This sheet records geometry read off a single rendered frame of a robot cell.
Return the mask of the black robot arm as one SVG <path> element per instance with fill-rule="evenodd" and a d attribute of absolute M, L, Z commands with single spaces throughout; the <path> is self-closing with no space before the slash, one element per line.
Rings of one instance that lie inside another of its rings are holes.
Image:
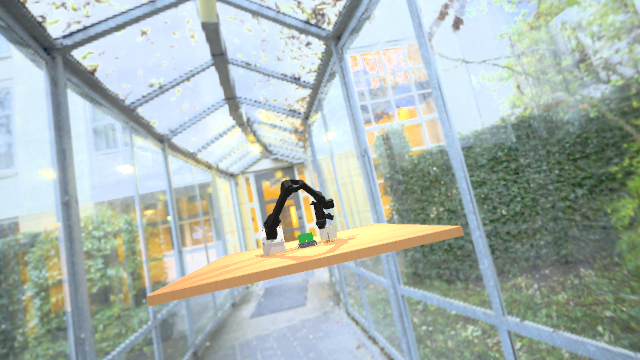
<path fill-rule="evenodd" d="M 294 187 L 293 185 L 298 186 Z M 263 223 L 265 227 L 266 240 L 277 239 L 277 227 L 281 223 L 281 219 L 279 216 L 282 212 L 285 202 L 287 198 L 292 195 L 292 193 L 297 192 L 300 189 L 303 189 L 316 200 L 316 202 L 312 201 L 310 204 L 314 206 L 315 212 L 321 211 L 323 210 L 323 208 L 325 210 L 334 208 L 334 202 L 332 198 L 326 200 L 326 198 L 320 191 L 314 190 L 303 180 L 284 180 L 281 183 L 280 195 L 273 209 L 273 212 L 268 215 L 266 221 Z"/>

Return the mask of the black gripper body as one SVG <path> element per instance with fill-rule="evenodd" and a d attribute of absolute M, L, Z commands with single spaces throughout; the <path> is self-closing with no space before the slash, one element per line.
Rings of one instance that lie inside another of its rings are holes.
<path fill-rule="evenodd" d="M 324 210 L 315 212 L 316 216 L 316 225 L 326 224 L 327 221 L 324 219 Z"/>

